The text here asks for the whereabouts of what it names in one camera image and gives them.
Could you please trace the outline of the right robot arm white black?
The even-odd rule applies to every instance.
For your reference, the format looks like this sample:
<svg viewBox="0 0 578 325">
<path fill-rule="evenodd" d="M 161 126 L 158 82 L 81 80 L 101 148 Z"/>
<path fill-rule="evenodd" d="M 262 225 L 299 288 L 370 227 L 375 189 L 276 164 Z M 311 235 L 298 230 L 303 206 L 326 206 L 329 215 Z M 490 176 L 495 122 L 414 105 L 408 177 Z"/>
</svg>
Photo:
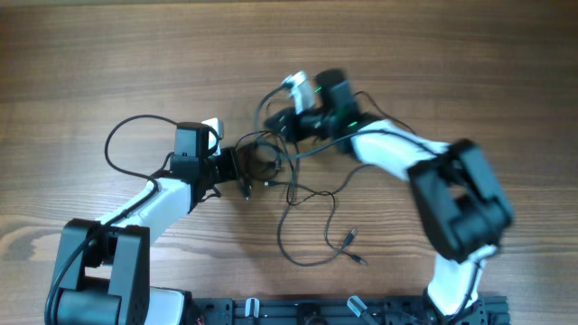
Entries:
<svg viewBox="0 0 578 325">
<path fill-rule="evenodd" d="M 294 102 L 265 122 L 285 141 L 308 138 L 408 184 L 426 237 L 436 252 L 426 288 L 446 323 L 464 319 L 478 300 L 488 259 L 499 251 L 514 210 L 481 148 L 469 139 L 446 143 L 423 138 L 392 116 L 364 113 L 341 69 L 287 76 L 280 89 Z"/>
</svg>

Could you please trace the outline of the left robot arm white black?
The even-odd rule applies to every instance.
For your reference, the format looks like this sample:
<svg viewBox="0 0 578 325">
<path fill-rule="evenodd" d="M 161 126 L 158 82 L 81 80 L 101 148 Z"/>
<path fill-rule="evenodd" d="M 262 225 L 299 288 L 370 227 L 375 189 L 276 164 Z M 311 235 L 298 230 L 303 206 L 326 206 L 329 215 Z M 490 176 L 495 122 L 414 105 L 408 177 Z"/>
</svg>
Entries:
<svg viewBox="0 0 578 325">
<path fill-rule="evenodd" d="M 191 293 L 150 284 L 150 248 L 175 221 L 238 178 L 221 120 L 180 122 L 174 149 L 145 188 L 95 220 L 74 218 L 61 232 L 44 307 L 47 324 L 202 324 Z"/>
</svg>

